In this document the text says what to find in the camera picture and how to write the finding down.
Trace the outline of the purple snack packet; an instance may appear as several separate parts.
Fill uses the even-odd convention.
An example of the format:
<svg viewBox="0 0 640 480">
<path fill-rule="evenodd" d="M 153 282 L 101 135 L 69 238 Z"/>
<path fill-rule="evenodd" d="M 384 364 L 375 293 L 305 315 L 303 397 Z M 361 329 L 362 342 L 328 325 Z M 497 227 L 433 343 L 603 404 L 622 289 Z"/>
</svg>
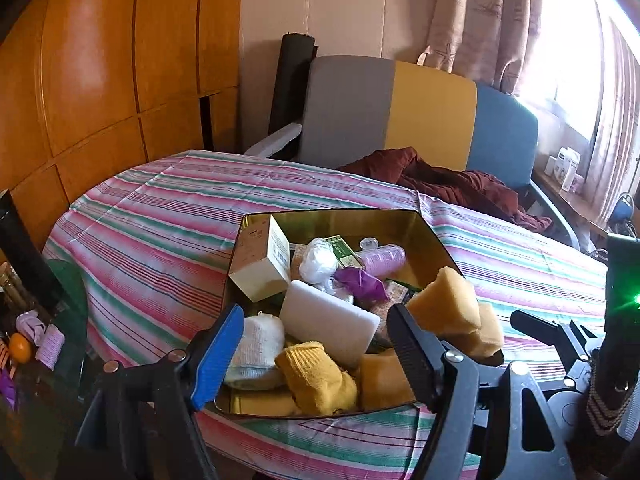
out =
<svg viewBox="0 0 640 480">
<path fill-rule="evenodd" d="M 358 301 L 388 299 L 383 282 L 363 269 L 348 266 L 337 269 L 333 277 L 343 284 Z"/>
</svg>

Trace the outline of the white plastic bag ball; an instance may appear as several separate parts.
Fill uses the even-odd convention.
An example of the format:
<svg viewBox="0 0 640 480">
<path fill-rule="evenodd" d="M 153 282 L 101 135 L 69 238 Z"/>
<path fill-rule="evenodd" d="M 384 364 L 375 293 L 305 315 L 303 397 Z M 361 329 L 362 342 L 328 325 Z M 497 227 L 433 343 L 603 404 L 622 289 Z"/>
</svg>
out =
<svg viewBox="0 0 640 480">
<path fill-rule="evenodd" d="M 307 244 L 298 268 L 304 282 L 321 284 L 332 278 L 337 269 L 338 260 L 329 242 L 317 237 Z"/>
</svg>

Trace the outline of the white knitted sock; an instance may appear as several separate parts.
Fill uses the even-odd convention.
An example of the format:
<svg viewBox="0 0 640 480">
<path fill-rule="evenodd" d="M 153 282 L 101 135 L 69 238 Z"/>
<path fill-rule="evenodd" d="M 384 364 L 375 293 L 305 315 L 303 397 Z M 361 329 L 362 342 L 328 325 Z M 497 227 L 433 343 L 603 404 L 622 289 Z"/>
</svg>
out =
<svg viewBox="0 0 640 480">
<path fill-rule="evenodd" d="M 244 330 L 224 383 L 243 391 L 267 391 L 284 385 L 276 357 L 283 351 L 285 330 L 277 316 L 258 313 L 244 318 Z"/>
</svg>

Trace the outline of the pink hair roller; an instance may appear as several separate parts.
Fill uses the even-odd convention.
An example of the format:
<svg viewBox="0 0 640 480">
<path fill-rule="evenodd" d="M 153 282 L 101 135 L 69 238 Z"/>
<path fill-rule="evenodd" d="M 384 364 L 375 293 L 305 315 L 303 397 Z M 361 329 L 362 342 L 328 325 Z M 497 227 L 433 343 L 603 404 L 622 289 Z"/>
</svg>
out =
<svg viewBox="0 0 640 480">
<path fill-rule="evenodd" d="M 387 278 L 406 263 L 405 249 L 397 244 L 381 245 L 373 236 L 360 240 L 356 256 L 363 269 L 376 278 Z"/>
</svg>

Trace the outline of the blue cup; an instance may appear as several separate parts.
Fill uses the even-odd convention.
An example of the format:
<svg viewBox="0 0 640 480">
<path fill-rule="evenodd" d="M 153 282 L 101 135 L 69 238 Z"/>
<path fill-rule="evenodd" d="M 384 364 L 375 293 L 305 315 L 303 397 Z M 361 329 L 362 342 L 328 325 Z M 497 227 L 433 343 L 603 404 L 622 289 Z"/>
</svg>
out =
<svg viewBox="0 0 640 480">
<path fill-rule="evenodd" d="M 617 200 L 608 224 L 614 226 L 617 223 L 624 223 L 632 220 L 634 215 L 634 198 L 629 193 L 623 193 Z"/>
</svg>

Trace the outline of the grey yellow blue chair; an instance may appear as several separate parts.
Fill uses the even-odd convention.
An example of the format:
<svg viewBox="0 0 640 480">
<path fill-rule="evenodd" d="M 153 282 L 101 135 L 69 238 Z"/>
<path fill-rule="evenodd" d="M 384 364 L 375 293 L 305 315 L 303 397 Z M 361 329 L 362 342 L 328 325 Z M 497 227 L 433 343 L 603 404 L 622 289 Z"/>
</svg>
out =
<svg viewBox="0 0 640 480">
<path fill-rule="evenodd" d="M 248 154 L 271 157 L 294 140 L 296 159 L 310 166 L 336 169 L 383 148 L 414 148 L 432 166 L 486 172 L 544 208 L 551 237 L 579 246 L 533 180 L 537 118 L 484 84 L 386 58 L 320 56 L 310 64 L 302 117 Z"/>
</svg>

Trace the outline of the gold metal tray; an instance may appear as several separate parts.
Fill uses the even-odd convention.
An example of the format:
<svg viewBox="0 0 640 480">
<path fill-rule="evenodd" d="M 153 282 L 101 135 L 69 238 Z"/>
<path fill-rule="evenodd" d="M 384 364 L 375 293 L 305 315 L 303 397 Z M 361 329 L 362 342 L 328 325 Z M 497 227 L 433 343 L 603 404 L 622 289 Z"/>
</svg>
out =
<svg viewBox="0 0 640 480">
<path fill-rule="evenodd" d="M 266 215 L 250 214 L 246 216 L 241 222 L 240 229 L 248 222 Z M 436 233 L 420 214 L 411 210 L 333 209 L 273 212 L 272 215 L 290 242 L 291 283 L 292 281 L 304 282 L 299 275 L 298 268 L 307 244 L 314 238 L 324 239 L 332 235 L 341 235 L 354 252 L 360 251 L 360 240 L 368 236 L 375 237 L 381 245 L 397 244 L 404 248 L 406 263 L 399 271 L 387 278 L 379 278 L 383 284 L 386 280 L 395 280 L 416 286 L 421 291 L 434 281 L 438 271 L 444 266 L 449 266 L 462 275 Z M 333 276 L 321 284 L 310 286 L 369 311 L 368 307 L 372 301 L 358 301 Z M 267 313 L 279 318 L 285 293 L 286 291 L 280 292 L 280 294 L 258 302 L 250 301 L 230 280 L 228 271 L 227 284 L 224 286 L 224 302 L 228 306 L 238 304 L 244 311 L 244 318 L 258 313 Z M 476 360 L 446 341 L 445 336 L 436 337 L 444 347 L 442 364 L 444 364 L 445 373 L 442 407 L 434 413 L 451 409 L 473 411 L 477 399 L 480 372 L 495 370 L 499 366 L 501 350 L 489 359 Z M 301 342 L 285 332 L 284 349 L 293 344 L 301 344 Z M 382 346 L 373 337 L 365 354 L 378 354 L 388 349 L 394 349 L 393 343 L 390 347 Z M 358 387 L 358 405 L 353 411 L 336 413 L 326 417 L 341 416 L 347 413 L 376 412 L 363 411 L 360 408 L 360 385 L 358 382 L 360 362 L 356 368 L 347 368 L 336 361 L 334 362 L 341 370 L 355 379 Z M 285 381 L 283 386 L 267 391 L 236 390 L 224 383 L 221 392 L 216 397 L 215 404 L 219 411 L 235 415 L 271 418 L 322 417 L 303 414 L 296 405 L 292 392 Z"/>
</svg>

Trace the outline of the tan sponge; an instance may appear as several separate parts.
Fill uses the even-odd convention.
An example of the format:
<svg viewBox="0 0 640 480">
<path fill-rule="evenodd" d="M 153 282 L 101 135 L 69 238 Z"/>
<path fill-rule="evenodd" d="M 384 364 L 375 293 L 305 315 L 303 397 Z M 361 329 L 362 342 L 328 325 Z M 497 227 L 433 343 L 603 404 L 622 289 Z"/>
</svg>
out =
<svg viewBox="0 0 640 480">
<path fill-rule="evenodd" d="M 416 400 L 394 349 L 365 354 L 358 372 L 360 408 L 378 411 Z"/>
<path fill-rule="evenodd" d="M 406 308 L 424 330 L 436 336 L 465 335 L 480 328 L 480 307 L 473 285 L 444 266 L 434 281 L 414 295 Z"/>
<path fill-rule="evenodd" d="M 447 335 L 444 339 L 470 358 L 484 360 L 502 349 L 504 335 L 494 307 L 489 302 L 481 301 L 478 308 L 480 328 L 468 334 Z"/>
</svg>

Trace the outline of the cracker snack packet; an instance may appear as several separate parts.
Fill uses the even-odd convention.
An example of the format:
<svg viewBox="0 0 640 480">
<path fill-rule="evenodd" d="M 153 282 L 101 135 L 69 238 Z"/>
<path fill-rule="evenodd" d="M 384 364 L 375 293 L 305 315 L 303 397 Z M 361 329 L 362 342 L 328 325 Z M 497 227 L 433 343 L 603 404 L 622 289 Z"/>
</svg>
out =
<svg viewBox="0 0 640 480">
<path fill-rule="evenodd" d="M 420 288 L 395 280 L 386 280 L 384 285 L 386 299 L 372 301 L 368 310 L 380 318 L 374 340 L 378 344 L 382 344 L 382 346 L 390 347 L 392 342 L 387 331 L 388 311 L 395 304 L 403 304 L 405 306 L 414 295 L 420 292 Z"/>
</svg>

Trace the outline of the orange wooden wardrobe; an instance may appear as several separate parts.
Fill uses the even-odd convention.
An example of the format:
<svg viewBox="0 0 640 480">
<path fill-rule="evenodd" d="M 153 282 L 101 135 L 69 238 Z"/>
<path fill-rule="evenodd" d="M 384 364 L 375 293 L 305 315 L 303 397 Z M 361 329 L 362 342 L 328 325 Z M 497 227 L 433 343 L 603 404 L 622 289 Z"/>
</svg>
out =
<svg viewBox="0 0 640 480">
<path fill-rule="evenodd" d="M 241 0 L 32 0 L 1 45 L 1 185 L 37 247 L 76 198 L 240 148 Z"/>
</svg>

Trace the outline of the wooden side shelf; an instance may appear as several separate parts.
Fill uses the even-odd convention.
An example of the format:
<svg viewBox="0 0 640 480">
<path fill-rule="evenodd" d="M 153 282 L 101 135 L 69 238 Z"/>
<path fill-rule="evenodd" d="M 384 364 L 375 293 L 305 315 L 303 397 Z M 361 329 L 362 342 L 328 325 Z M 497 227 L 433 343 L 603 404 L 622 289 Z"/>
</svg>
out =
<svg viewBox="0 0 640 480">
<path fill-rule="evenodd" d="M 595 240 L 605 238 L 611 229 L 606 219 L 598 214 L 579 194 L 563 191 L 561 185 L 542 170 L 535 169 L 532 179 L 562 212 L 576 234 L 587 232 Z"/>
</svg>

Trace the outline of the white foam block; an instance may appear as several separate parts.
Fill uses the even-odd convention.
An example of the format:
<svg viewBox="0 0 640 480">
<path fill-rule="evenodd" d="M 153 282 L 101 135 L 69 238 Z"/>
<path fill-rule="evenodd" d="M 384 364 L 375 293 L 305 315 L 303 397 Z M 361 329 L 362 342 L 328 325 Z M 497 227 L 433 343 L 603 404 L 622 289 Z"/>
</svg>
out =
<svg viewBox="0 0 640 480">
<path fill-rule="evenodd" d="M 381 322 L 378 315 L 302 281 L 288 285 L 279 318 L 290 336 L 321 342 L 347 368 L 359 365 Z"/>
</svg>

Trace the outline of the green white medicine box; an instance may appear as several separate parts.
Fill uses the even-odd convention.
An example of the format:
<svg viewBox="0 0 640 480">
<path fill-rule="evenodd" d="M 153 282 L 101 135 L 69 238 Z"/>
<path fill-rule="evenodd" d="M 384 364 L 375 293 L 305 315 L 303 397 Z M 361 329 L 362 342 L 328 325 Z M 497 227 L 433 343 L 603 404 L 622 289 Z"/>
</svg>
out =
<svg viewBox="0 0 640 480">
<path fill-rule="evenodd" d="M 341 235 L 332 235 L 325 237 L 324 240 L 331 246 L 334 256 L 337 258 L 338 267 L 361 269 L 362 264 L 358 259 L 356 252 L 352 250 L 349 244 Z"/>
</svg>

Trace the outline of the green glass side table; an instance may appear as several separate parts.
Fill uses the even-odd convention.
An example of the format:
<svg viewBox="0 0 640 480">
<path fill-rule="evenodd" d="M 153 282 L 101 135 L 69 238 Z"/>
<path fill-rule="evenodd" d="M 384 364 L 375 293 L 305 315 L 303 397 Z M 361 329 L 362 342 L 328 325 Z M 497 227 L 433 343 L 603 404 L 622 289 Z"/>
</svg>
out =
<svg viewBox="0 0 640 480">
<path fill-rule="evenodd" d="M 56 305 L 39 310 L 40 344 L 1 381 L 1 477 L 52 479 L 86 396 L 88 297 L 78 266 L 50 259 L 54 284 L 38 290 Z"/>
</svg>

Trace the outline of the beige medicine box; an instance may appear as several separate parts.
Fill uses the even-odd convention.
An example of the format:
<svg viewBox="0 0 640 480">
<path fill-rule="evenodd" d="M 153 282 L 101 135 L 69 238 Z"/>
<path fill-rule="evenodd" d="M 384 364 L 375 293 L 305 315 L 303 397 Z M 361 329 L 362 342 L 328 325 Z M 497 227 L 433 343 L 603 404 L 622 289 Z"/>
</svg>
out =
<svg viewBox="0 0 640 480">
<path fill-rule="evenodd" d="M 229 278 L 253 302 L 286 291 L 291 283 L 290 242 L 272 214 L 240 229 Z"/>
</svg>

